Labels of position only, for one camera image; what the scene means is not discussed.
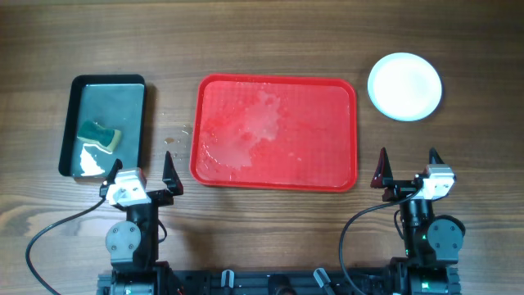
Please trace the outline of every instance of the red tray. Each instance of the red tray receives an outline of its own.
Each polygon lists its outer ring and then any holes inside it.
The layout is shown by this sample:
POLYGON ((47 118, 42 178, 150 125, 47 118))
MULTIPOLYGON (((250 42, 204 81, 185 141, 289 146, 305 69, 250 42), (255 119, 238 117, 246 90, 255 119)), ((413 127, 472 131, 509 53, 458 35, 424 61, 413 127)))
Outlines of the red tray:
POLYGON ((355 90, 342 79, 210 75, 190 170, 206 185, 346 191, 357 179, 355 90))

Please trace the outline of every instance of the wooden tabletop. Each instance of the wooden tabletop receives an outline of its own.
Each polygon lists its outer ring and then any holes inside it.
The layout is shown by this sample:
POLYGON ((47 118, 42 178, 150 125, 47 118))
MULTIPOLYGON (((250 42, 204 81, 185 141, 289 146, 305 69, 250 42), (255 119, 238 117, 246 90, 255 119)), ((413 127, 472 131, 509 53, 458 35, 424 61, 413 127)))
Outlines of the wooden tabletop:
MULTIPOLYGON (((337 270, 344 223, 381 203, 382 192, 369 187, 380 148, 387 147, 395 177, 409 179, 436 147, 458 182, 435 212, 468 228, 458 264, 463 293, 524 292, 523 5, 72 2, 0 7, 1 294, 46 293, 25 264, 27 242, 98 201, 99 184, 76 183, 57 166, 71 81, 113 73, 138 73, 148 82, 143 157, 149 189, 162 187, 165 151, 177 154, 185 194, 160 209, 169 233, 160 259, 174 269, 337 270), (394 121, 370 102, 369 71, 392 52, 413 52, 438 70, 444 97, 428 118, 394 121), (182 131, 193 124, 199 82, 215 72, 352 83, 358 92, 355 187, 329 194, 197 183, 188 171, 191 137, 182 131), (167 144, 166 138, 176 140, 167 144)), ((348 264, 383 266, 404 255, 394 210, 368 214, 352 226, 348 264)), ((34 246, 35 267, 61 293, 93 294, 97 275, 111 269, 106 232, 124 218, 104 204, 52 230, 34 246)))

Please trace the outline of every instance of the white plate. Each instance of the white plate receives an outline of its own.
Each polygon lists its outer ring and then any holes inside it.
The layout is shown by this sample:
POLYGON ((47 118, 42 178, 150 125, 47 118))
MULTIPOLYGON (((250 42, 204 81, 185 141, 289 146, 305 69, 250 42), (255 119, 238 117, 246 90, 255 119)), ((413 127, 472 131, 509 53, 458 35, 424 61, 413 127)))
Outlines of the white plate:
POLYGON ((442 96, 442 83, 433 66, 411 53, 392 53, 371 70, 368 93, 375 107, 395 120, 429 116, 442 96))

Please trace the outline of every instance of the cable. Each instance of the cable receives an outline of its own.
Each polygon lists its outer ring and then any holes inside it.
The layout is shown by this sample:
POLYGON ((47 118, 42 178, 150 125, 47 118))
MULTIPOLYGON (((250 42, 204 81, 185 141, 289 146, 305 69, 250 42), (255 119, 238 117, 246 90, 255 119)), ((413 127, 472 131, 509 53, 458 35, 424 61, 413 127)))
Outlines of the cable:
POLYGON ((415 197, 418 192, 420 192, 420 189, 415 192, 415 193, 412 193, 410 194, 409 196, 407 196, 406 198, 403 198, 402 200, 400 201, 397 201, 397 202, 389 202, 389 203, 386 203, 386 204, 382 204, 382 205, 377 205, 377 206, 372 206, 372 207, 369 207, 368 209, 364 209, 362 210, 361 212, 355 214, 353 217, 351 217, 350 220, 347 221, 346 223, 346 226, 344 226, 344 229, 342 230, 342 233, 341 233, 341 240, 340 242, 338 243, 338 259, 341 263, 341 268, 342 268, 342 272, 344 273, 344 276, 346 277, 346 279, 348 280, 348 282, 350 282, 350 285, 351 287, 353 287, 353 289, 360 295, 368 295, 364 292, 362 292, 362 290, 360 290, 356 285, 355 285, 355 282, 353 282, 353 280, 351 279, 350 277, 350 274, 348 272, 348 270, 346 269, 345 267, 345 263, 344 263, 344 253, 343 253, 343 249, 344 249, 344 237, 346 236, 346 232, 347 232, 347 229, 350 227, 350 225, 359 217, 361 217, 362 215, 366 214, 366 213, 369 213, 371 211, 375 211, 375 210, 378 210, 378 209, 382 209, 382 208, 387 208, 387 207, 391 207, 391 206, 395 206, 395 205, 399 205, 399 204, 402 204, 403 202, 407 202, 409 200, 411 200, 413 197, 415 197))
POLYGON ((167 230, 165 229, 164 224, 162 224, 162 221, 158 220, 158 225, 164 230, 164 237, 158 240, 158 243, 162 243, 165 241, 165 238, 167 238, 167 230))
POLYGON ((31 253, 31 248, 33 247, 34 242, 36 242, 36 240, 38 240, 38 238, 42 237, 43 234, 45 234, 46 232, 48 232, 51 229, 56 228, 58 225, 64 224, 67 221, 70 221, 70 220, 73 220, 73 219, 78 218, 80 216, 86 215, 89 212, 97 209, 105 200, 106 199, 103 198, 102 200, 100 200, 100 202, 98 202, 97 204, 95 204, 94 206, 92 206, 91 208, 89 208, 89 209, 87 209, 85 211, 82 211, 82 212, 77 213, 77 214, 75 214, 73 216, 69 216, 67 218, 64 218, 63 220, 59 220, 59 221, 55 222, 52 225, 48 225, 45 229, 42 229, 38 234, 36 234, 31 239, 31 241, 29 241, 29 244, 27 245, 27 248, 25 249, 25 262, 27 262, 27 266, 29 267, 29 270, 31 270, 31 273, 34 275, 34 277, 42 284, 42 286, 44 286, 49 292, 51 292, 51 294, 60 295, 59 292, 57 292, 55 289, 51 288, 51 286, 44 279, 42 279, 42 277, 38 274, 38 271, 36 271, 36 269, 34 268, 33 262, 31 262, 31 257, 30 257, 29 254, 31 253))
POLYGON ((402 234, 402 230, 400 230, 399 224, 396 222, 396 216, 399 214, 400 209, 395 211, 395 214, 393 215, 393 221, 395 222, 396 231, 399 233, 400 238, 404 239, 404 235, 402 234))

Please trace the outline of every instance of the green sponge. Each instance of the green sponge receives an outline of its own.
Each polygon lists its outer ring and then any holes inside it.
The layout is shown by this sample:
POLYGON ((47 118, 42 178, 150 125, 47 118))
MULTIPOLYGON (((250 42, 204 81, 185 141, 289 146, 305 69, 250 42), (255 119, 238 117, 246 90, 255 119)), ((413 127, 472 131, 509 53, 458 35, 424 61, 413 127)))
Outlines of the green sponge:
POLYGON ((104 128, 87 120, 80 127, 76 137, 85 143, 96 144, 100 149, 112 153, 122 138, 122 132, 117 129, 104 128))

